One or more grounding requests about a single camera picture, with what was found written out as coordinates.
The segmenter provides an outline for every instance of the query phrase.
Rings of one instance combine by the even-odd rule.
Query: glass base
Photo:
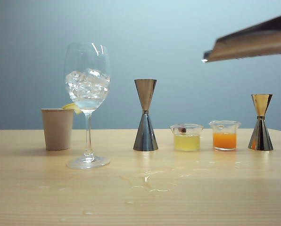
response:
[[[181,148],[175,148],[177,151],[183,151],[183,152],[195,152],[199,151],[200,148],[195,148],[195,149],[181,149]]]
[[[218,151],[234,151],[236,150],[236,148],[223,148],[223,147],[214,147],[215,150],[218,150]]]
[[[92,158],[86,157],[86,156],[81,156],[76,159],[72,159],[67,163],[67,167],[71,169],[77,169],[77,170],[82,170],[82,169],[89,169],[89,168],[94,168],[98,166],[105,166],[110,163],[110,159],[105,158],[105,157],[98,157],[95,156],[94,160]]]

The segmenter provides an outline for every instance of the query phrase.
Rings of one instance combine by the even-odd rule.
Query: silver jigger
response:
[[[153,127],[149,118],[149,108],[153,96],[155,79],[134,80],[142,107],[142,116],[133,149],[136,151],[154,151],[158,149]]]

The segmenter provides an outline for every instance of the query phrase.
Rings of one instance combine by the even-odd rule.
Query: table surface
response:
[[[0,130],[0,226],[281,225],[281,131],[273,151],[247,149],[253,129],[238,129],[236,151],[173,149],[169,129],[155,129],[159,149],[133,150],[136,129],[92,131],[107,166],[74,170],[85,131],[72,148],[46,151],[43,130]]]

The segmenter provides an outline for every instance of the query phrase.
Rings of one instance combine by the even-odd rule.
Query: glass stem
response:
[[[94,161],[94,153],[91,147],[91,113],[85,113],[85,119],[86,119],[86,148],[84,152],[84,156],[89,161]]]

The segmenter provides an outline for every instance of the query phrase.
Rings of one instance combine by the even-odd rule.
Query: liquid droplet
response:
[[[131,201],[131,200],[126,200],[126,201],[125,201],[125,204],[127,204],[127,205],[133,205],[133,204],[134,204],[134,202],[133,202],[133,201]]]
[[[155,172],[145,172],[145,173],[140,173],[139,176],[151,176],[153,174],[157,174],[157,173],[163,173],[163,171],[155,171]]]
[[[184,177],[188,177],[188,176],[191,176],[191,175],[192,175],[192,174],[190,174],[190,173],[189,173],[189,174],[183,174],[183,175],[181,175],[180,177],[181,177],[181,178],[184,178]]]
[[[208,171],[208,169],[193,169],[194,171]]]
[[[47,189],[47,188],[49,188],[49,186],[39,186],[38,188],[39,189]]]
[[[168,192],[170,191],[170,189],[166,189],[166,190],[161,190],[161,189],[151,189],[151,190],[148,190],[149,192]]]
[[[84,214],[84,215],[91,215],[91,214],[93,214],[93,212],[88,211],[88,210],[84,210],[84,211],[83,211],[83,214]]]
[[[146,176],[145,177],[145,183],[147,183],[149,181],[149,179],[150,179],[150,176]]]

